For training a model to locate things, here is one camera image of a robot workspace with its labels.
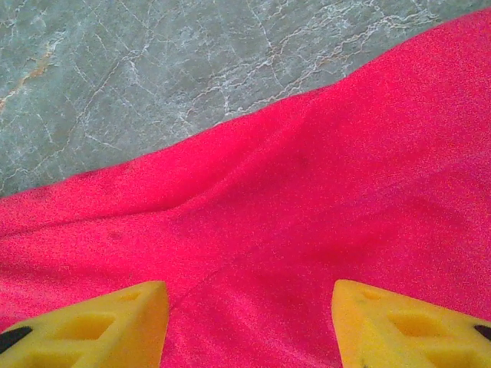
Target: rectangular hole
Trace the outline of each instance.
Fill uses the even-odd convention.
[[[97,340],[114,322],[106,314],[82,314],[66,323],[54,335],[56,340]]]
[[[484,368],[486,366],[472,350],[431,351],[426,355],[436,368]]]
[[[134,293],[125,294],[119,298],[120,301],[135,301],[140,296],[140,293],[135,291]]]
[[[80,354],[33,353],[15,363],[12,368],[71,368]]]
[[[370,299],[371,301],[378,301],[382,298],[379,294],[377,294],[372,290],[363,290],[361,293],[363,294],[364,297]]]
[[[389,320],[405,336],[447,337],[449,333],[438,320],[425,314],[391,314]]]

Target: red fabric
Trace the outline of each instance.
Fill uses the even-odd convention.
[[[0,201],[0,328],[148,280],[162,366],[340,367],[334,281],[491,319],[491,10],[335,85]]]

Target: yellow plastic object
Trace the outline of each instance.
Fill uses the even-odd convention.
[[[0,367],[158,367],[168,317],[165,284],[138,284],[8,328],[25,336],[0,353]]]
[[[332,317],[344,368],[490,368],[491,323],[340,280]]]

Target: gray marble floor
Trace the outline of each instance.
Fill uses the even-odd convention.
[[[0,0],[0,196],[126,161],[331,84],[489,5]]]

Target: stone floor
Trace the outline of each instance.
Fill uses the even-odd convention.
[[[331,84],[415,34],[490,5],[0,0],[0,196]]]

